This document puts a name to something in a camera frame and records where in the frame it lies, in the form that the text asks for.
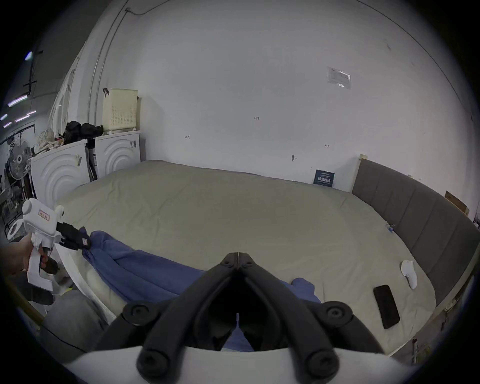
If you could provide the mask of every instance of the beige bed sheet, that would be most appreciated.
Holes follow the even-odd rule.
[[[412,260],[386,222],[351,193],[286,180],[148,161],[79,187],[59,201],[64,220],[102,230],[134,249],[207,270],[246,252],[276,277],[303,277],[322,301],[348,304],[388,354],[435,309],[435,292],[415,264],[411,290],[400,263]],[[80,253],[75,263],[115,314],[125,304]],[[385,330],[373,288],[388,284],[400,323]]]

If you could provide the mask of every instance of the sticker label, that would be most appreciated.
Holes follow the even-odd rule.
[[[324,185],[325,187],[333,187],[333,178],[335,173],[320,171],[317,169],[315,173],[315,179],[313,179],[314,184]]]
[[[40,217],[43,217],[46,221],[50,221],[50,215],[47,214],[47,213],[45,213],[45,212],[43,212],[42,210],[39,210],[39,211],[38,211],[38,215],[39,215]]]

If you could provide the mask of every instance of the washing machine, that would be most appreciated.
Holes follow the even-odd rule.
[[[119,132],[95,138],[96,175],[106,175],[140,163],[140,132]]]
[[[58,199],[90,182],[87,140],[61,146],[31,159],[36,198],[51,209]]]

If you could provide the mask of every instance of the white laundry basket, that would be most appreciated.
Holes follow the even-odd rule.
[[[104,131],[135,128],[137,125],[138,91],[112,88],[103,99]]]

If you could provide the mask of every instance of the pipe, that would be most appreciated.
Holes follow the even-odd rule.
[[[128,3],[129,1],[130,1],[130,0],[127,0],[127,1],[125,2],[125,4],[122,6],[122,8],[120,9],[120,11],[118,12],[117,16],[115,17],[115,20],[113,20],[113,23],[112,23],[112,25],[110,26],[110,29],[108,30],[107,34],[105,35],[105,39],[103,40],[102,46],[100,47],[100,52],[98,53],[98,57],[97,57],[97,59],[96,59],[95,68],[93,69],[92,82],[91,82],[91,84],[90,84],[90,94],[88,95],[88,110],[87,110],[87,122],[88,122],[88,123],[90,122],[90,104],[92,103],[93,82],[94,82],[94,80],[95,80],[96,68],[97,68],[98,62],[100,61],[100,56],[102,55],[103,47],[105,46],[105,43],[106,43],[106,41],[107,41],[107,37],[108,37],[108,35],[110,34],[110,31],[112,30],[113,25],[115,24],[115,22],[117,21],[118,17],[120,16],[120,13],[123,11],[123,8],[125,8],[125,5],[127,5],[127,3]]]
[[[100,69],[100,75],[98,77],[98,84],[96,86],[96,97],[95,97],[95,115],[94,115],[94,125],[96,126],[96,108],[97,108],[97,105],[98,105],[98,93],[100,92],[100,81],[102,80],[102,73],[103,73],[103,68],[105,67],[105,62],[107,61],[107,56],[108,56],[108,52],[110,51],[110,47],[112,46],[112,43],[113,43],[113,39],[115,38],[115,35],[117,34],[118,30],[119,30],[119,27],[121,25],[121,22],[123,21],[123,19],[125,18],[125,16],[127,15],[127,10],[125,10],[125,14],[123,15],[123,17],[121,18],[119,24],[117,25],[117,29],[115,30],[113,36],[112,36],[112,39],[110,40],[110,44],[108,45],[108,48],[107,48],[107,51],[105,53],[105,58],[103,59],[103,63],[102,63],[102,68]]]

